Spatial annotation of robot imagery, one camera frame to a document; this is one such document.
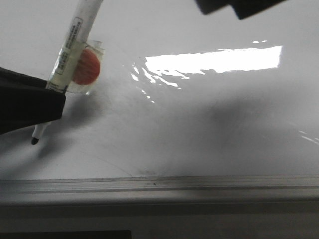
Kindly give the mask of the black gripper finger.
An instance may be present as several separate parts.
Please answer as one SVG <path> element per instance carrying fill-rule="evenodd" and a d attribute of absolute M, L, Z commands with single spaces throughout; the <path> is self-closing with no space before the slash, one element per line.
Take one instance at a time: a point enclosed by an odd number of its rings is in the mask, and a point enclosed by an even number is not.
<path fill-rule="evenodd" d="M 46 89 L 43 79 L 0 69 L 0 133 L 58 120 L 66 96 Z"/>
<path fill-rule="evenodd" d="M 272 8 L 284 0 L 196 0 L 196 5 L 204 15 L 211 14 L 226 6 L 231 6 L 240 20 L 246 19 L 269 8 Z"/>

